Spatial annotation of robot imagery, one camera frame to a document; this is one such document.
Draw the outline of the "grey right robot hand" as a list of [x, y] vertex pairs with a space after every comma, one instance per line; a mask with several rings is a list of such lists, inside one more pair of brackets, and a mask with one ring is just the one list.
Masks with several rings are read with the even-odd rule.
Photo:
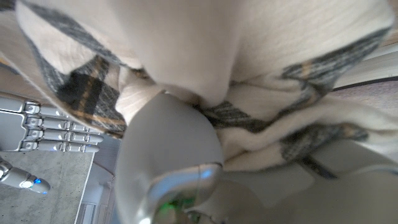
[[3, 152], [95, 153], [103, 140], [96, 129], [72, 120], [52, 105], [1, 92]]

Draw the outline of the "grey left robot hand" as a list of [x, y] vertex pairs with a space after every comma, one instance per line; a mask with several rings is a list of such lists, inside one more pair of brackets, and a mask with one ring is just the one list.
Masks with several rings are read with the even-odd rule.
[[120, 223], [396, 223], [397, 163], [352, 141], [284, 167], [226, 172], [210, 122], [159, 94], [133, 117], [116, 169]]

